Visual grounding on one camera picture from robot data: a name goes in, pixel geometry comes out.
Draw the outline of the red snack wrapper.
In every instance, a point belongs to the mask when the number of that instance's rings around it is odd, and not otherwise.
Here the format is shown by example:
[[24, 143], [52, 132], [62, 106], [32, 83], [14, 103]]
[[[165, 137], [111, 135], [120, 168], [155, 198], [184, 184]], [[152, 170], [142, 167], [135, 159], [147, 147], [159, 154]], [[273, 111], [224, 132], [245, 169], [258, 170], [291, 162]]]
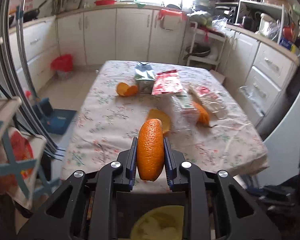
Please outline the red snack wrapper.
[[179, 93], [183, 90], [177, 70], [169, 70], [156, 75], [152, 95]]

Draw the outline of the white kitchen base cabinets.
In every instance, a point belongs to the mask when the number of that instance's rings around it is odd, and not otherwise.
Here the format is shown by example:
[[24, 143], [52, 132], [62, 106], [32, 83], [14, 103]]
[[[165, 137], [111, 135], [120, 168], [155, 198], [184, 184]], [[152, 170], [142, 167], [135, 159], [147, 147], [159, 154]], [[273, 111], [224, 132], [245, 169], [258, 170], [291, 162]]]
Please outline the white kitchen base cabinets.
[[[51, 63], [71, 54], [76, 67], [95, 68], [110, 60], [180, 64], [187, 26], [164, 30], [158, 10], [111, 8], [46, 17], [23, 24], [26, 59]], [[225, 88], [258, 128], [280, 121], [289, 110], [286, 89], [299, 63], [296, 55], [250, 31], [227, 25], [217, 71]]]

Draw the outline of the red lined trash bin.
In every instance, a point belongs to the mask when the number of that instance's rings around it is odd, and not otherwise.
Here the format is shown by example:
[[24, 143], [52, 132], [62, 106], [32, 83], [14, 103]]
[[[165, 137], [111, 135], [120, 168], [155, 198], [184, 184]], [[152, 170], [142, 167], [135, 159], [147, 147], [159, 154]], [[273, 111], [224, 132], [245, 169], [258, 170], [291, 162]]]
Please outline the red lined trash bin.
[[65, 54], [57, 57], [51, 62], [51, 69], [56, 71], [59, 79], [68, 79], [73, 72], [72, 55]]

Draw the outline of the clear plastic package green label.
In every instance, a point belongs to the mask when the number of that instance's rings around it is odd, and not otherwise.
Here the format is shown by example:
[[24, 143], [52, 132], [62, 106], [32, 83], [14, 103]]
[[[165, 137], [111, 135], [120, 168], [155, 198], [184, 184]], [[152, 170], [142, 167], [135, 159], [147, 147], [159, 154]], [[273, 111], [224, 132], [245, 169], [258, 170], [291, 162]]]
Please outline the clear plastic package green label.
[[199, 111], [194, 107], [192, 98], [186, 90], [173, 94], [171, 100], [178, 125], [194, 126], [198, 122]]

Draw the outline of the black frying pan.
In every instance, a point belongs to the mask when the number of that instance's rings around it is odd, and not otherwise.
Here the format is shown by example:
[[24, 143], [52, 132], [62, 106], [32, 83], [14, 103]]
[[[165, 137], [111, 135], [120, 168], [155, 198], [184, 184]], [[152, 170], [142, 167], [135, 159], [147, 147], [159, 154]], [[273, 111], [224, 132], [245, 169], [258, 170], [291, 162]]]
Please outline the black frying pan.
[[[23, 23], [32, 21], [32, 20], [37, 20], [39, 13], [40, 13], [40, 8], [47, 3], [48, 0], [43, 1], [36, 9], [29, 10], [24, 13], [23, 15]], [[16, 25], [16, 12], [11, 12], [9, 14], [9, 27], [13, 27]]]

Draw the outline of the white plastic bag red print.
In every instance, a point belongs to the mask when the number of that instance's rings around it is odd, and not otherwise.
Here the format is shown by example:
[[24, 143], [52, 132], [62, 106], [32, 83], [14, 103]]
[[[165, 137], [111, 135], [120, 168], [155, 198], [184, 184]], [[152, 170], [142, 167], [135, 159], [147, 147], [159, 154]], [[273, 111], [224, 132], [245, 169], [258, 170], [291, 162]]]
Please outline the white plastic bag red print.
[[224, 100], [221, 99], [214, 91], [196, 83], [189, 83], [188, 89], [194, 96], [196, 102], [200, 103], [218, 119], [225, 119], [227, 117], [227, 106], [224, 103]]

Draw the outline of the white rolling kitchen cart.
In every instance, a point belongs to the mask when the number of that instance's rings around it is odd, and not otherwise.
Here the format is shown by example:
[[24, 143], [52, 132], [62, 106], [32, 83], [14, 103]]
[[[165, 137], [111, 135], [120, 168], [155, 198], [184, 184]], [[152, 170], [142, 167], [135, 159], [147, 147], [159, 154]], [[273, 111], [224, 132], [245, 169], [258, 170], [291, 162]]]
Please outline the white rolling kitchen cart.
[[189, 21], [185, 29], [179, 63], [217, 70], [226, 40], [224, 33], [201, 27], [197, 22]]

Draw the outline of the red bag on cabinet door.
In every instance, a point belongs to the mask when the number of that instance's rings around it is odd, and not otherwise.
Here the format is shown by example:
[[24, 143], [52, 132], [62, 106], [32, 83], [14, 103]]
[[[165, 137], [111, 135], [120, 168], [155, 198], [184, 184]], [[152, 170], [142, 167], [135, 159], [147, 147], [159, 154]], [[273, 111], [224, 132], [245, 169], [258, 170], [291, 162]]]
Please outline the red bag on cabinet door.
[[164, 30], [177, 30], [186, 19], [187, 16], [182, 11], [161, 9], [158, 13], [159, 25]]

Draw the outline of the cupped orange peel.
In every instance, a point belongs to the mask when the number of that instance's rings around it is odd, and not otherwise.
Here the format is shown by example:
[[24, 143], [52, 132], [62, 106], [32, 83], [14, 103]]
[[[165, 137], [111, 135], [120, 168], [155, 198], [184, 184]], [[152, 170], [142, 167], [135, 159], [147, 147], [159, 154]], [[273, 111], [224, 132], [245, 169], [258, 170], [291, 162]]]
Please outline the cupped orange peel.
[[149, 120], [149, 119], [159, 119], [161, 121], [162, 132], [164, 135], [166, 135], [170, 131], [171, 119], [163, 111], [160, 111], [158, 109], [151, 109], [147, 115], [147, 120]]

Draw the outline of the long orange peel with stem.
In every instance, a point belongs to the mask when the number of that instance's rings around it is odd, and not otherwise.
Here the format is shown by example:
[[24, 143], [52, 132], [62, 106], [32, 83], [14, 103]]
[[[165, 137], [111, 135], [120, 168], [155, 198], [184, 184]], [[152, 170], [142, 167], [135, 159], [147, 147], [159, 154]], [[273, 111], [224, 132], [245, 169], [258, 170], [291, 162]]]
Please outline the long orange peel with stem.
[[203, 126], [208, 127], [208, 128], [213, 128], [216, 126], [216, 125], [213, 125], [213, 126], [210, 125], [210, 116], [209, 116], [208, 112], [206, 111], [206, 109], [202, 105], [200, 105], [199, 103], [194, 102], [194, 101], [192, 102], [192, 104], [199, 113], [199, 117], [198, 117], [198, 121], [197, 121], [198, 123], [200, 123]]

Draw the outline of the red bowl with lid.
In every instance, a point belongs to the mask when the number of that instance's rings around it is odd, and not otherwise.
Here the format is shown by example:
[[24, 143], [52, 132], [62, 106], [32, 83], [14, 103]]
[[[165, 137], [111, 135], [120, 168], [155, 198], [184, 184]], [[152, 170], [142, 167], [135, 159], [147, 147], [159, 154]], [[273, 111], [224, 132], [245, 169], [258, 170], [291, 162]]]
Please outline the red bowl with lid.
[[99, 5], [113, 5], [117, 2], [117, 0], [95, 0], [94, 3], [96, 6]]

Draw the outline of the white metal counter shelf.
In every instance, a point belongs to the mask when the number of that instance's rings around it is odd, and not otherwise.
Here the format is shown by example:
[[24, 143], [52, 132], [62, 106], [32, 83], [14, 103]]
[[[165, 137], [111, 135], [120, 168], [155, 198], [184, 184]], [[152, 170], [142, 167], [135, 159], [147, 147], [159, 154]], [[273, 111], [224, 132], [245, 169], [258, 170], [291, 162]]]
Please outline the white metal counter shelf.
[[283, 27], [289, 23], [288, 10], [285, 5], [267, 4], [258, 1], [240, 0], [235, 23], [243, 24], [245, 17], [250, 17], [254, 22], [251, 24], [252, 31], [256, 32], [260, 24], [261, 13], [268, 14], [277, 22], [277, 27], [267, 38], [279, 44], [283, 36]]

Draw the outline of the floral tablecloth table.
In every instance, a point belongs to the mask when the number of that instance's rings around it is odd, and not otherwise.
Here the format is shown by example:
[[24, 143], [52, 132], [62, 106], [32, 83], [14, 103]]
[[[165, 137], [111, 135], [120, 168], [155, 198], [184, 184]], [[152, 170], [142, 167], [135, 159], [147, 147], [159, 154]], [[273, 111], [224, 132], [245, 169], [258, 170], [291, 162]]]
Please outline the floral tablecloth table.
[[212, 91], [223, 110], [210, 113], [209, 125], [197, 113], [185, 111], [171, 94], [117, 94], [121, 82], [135, 85], [136, 63], [107, 61], [82, 107], [67, 148], [61, 179], [76, 170], [101, 169], [127, 150], [148, 119], [159, 119], [171, 147], [202, 170], [226, 170], [232, 175], [254, 175], [268, 167], [268, 150], [257, 130], [226, 89], [205, 69], [154, 63], [156, 73], [176, 70], [184, 88], [199, 85]]

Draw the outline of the small orange peel pieces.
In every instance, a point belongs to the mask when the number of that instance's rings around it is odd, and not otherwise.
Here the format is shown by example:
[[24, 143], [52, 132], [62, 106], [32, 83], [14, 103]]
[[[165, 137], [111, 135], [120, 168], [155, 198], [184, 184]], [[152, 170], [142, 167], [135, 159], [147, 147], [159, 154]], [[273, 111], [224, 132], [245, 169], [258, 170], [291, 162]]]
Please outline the small orange peel pieces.
[[138, 87], [137, 85], [128, 85], [126, 83], [120, 82], [117, 86], [116, 86], [116, 92], [119, 96], [134, 96], [138, 93]]

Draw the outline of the white step stool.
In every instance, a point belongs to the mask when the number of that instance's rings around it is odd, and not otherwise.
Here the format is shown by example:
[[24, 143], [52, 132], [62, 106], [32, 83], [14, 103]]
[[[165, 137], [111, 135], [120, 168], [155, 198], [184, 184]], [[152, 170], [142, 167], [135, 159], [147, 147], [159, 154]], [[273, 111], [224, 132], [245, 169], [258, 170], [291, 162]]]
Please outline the white step stool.
[[214, 76], [215, 79], [218, 80], [218, 82], [220, 84], [224, 83], [224, 81], [225, 81], [225, 76], [224, 75], [220, 74], [219, 72], [214, 71], [213, 69], [210, 70], [210, 73], [211, 73], [211, 75]]

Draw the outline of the yellow plastic basin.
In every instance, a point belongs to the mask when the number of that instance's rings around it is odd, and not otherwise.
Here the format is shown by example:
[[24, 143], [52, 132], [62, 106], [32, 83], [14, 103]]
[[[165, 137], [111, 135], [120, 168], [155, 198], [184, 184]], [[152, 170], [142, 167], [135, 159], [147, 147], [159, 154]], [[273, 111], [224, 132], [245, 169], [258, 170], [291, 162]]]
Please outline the yellow plastic basin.
[[168, 205], [145, 213], [133, 225], [130, 239], [182, 239], [184, 207]]

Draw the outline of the white electric kettle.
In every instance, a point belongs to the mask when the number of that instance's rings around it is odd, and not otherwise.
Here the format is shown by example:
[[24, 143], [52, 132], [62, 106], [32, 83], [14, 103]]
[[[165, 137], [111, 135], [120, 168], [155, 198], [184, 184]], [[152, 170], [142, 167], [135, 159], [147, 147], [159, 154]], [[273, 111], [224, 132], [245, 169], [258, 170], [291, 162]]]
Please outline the white electric kettle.
[[270, 36], [274, 29], [277, 27], [277, 22], [271, 16], [265, 13], [260, 15], [260, 24], [258, 30], [255, 32], [258, 35]]

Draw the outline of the large orange peel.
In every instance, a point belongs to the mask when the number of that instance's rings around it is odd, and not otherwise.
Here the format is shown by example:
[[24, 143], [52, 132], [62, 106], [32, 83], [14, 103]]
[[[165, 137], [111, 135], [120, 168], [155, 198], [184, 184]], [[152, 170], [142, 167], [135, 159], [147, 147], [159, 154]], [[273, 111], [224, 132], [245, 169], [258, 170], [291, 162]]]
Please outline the large orange peel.
[[164, 137], [159, 119], [149, 119], [142, 125], [138, 136], [136, 161], [141, 180], [155, 181], [162, 173]]

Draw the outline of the beige blue shoe rack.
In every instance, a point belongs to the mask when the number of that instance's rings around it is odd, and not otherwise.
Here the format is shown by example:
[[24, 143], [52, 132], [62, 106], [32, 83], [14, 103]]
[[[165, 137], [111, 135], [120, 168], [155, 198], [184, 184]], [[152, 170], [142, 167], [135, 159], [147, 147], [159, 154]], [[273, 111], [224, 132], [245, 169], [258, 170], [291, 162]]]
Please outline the beige blue shoe rack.
[[21, 105], [18, 96], [0, 99], [0, 194], [30, 210], [33, 200], [50, 196], [60, 179], [47, 181], [41, 166], [47, 140], [12, 126]]

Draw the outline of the blue dustpan with brush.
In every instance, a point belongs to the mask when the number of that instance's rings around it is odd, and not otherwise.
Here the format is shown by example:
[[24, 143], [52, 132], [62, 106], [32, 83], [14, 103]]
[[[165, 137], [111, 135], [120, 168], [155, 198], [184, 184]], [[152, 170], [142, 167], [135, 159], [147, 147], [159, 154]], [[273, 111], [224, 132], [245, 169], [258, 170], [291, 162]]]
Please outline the blue dustpan with brush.
[[77, 111], [53, 108], [49, 98], [43, 98], [32, 106], [37, 117], [48, 133], [63, 135], [66, 133]]

